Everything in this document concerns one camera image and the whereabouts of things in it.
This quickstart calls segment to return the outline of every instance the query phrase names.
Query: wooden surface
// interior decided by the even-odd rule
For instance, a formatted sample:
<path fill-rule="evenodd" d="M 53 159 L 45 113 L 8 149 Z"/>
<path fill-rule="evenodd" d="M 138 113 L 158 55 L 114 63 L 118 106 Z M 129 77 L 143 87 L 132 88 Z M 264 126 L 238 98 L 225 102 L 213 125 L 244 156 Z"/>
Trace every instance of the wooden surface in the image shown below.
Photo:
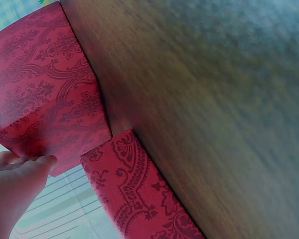
<path fill-rule="evenodd" d="M 210 239 L 299 239 L 299 0 L 61 0 L 114 134 Z"/>

